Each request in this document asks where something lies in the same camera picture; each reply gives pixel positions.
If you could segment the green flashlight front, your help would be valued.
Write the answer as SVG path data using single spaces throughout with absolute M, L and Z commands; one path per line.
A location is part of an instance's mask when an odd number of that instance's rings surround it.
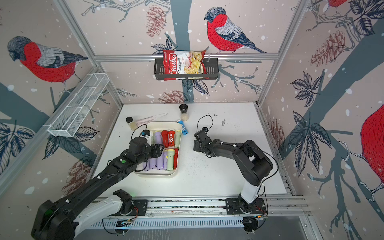
M 167 171 L 172 171 L 174 169 L 174 156 L 175 156 L 175 150 L 169 149 L 167 151 Z

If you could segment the long red flashlight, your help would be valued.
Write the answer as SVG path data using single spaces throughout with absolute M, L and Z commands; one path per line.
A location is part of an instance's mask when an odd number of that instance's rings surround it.
M 161 135 L 162 135 L 162 141 L 163 141 L 163 145 L 165 148 L 168 148 L 169 147 L 169 135 L 168 135 L 168 131 L 167 130 L 164 130 L 161 132 Z

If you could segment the blue flashlight back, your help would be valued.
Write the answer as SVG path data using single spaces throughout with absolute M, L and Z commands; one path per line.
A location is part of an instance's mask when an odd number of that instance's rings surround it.
M 184 124 L 184 121 L 183 120 L 178 120 L 177 121 L 181 126 L 182 126 L 182 134 L 185 136 L 187 135 L 189 132 Z

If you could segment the red flashlight back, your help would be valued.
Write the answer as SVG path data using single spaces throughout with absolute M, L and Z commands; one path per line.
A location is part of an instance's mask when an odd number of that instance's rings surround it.
M 178 155 L 179 155 L 179 149 L 175 148 L 175 155 L 174 155 L 174 170 L 177 169 L 178 166 Z

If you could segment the short red flashlight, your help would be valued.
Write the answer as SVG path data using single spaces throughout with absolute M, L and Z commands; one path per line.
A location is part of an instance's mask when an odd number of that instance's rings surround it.
M 174 130 L 169 130 L 168 131 L 168 143 L 169 143 L 169 147 L 174 147 L 175 146 L 175 131 Z

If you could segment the cream plastic storage tray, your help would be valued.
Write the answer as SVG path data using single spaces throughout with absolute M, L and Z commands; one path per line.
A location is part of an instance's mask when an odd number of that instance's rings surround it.
M 148 139 L 149 143 L 153 145 L 153 144 L 156 144 L 155 131 L 161 131 L 162 132 L 164 130 L 167 130 L 167 131 L 174 130 L 176 132 L 176 130 L 182 130 L 182 126 L 177 122 L 151 122 L 151 123 L 147 124 L 146 129 L 150 130 L 154 133 L 153 139 L 150 136 L 145 137 L 146 139 Z M 168 147 L 168 148 L 165 148 L 164 150 L 175 149 L 175 148 L 176 148 L 175 146 L 171 147 L 171 148 Z M 146 167 L 146 162 L 140 164 L 135 171 L 135 173 L 140 177 L 170 178 L 170 177 L 174 176 L 177 172 L 177 169 L 176 170 L 173 169 L 172 171 L 167 171 L 164 169 L 158 170 L 157 168 L 145 172 L 144 169 Z

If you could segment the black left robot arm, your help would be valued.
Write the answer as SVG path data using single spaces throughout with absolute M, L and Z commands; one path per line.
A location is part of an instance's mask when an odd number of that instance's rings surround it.
M 164 145 L 150 145 L 146 138 L 136 137 L 129 148 L 113 159 L 96 177 L 73 193 L 56 202 L 47 200 L 40 205 L 31 232 L 35 240 L 73 240 L 98 221 L 113 215 L 136 217 L 139 210 L 132 196 L 117 190 L 106 200 L 91 205 L 102 193 L 119 183 L 141 163 L 162 156 Z

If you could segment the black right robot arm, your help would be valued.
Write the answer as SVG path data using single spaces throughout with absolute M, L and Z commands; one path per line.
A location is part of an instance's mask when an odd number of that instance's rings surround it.
M 238 144 L 211 140 L 203 129 L 196 132 L 194 137 L 195 152 L 203 153 L 208 158 L 224 157 L 234 160 L 245 179 L 239 197 L 229 199 L 227 209 L 236 214 L 255 214 L 256 210 L 265 214 L 265 210 L 258 206 L 260 187 L 274 168 L 266 153 L 252 140 Z

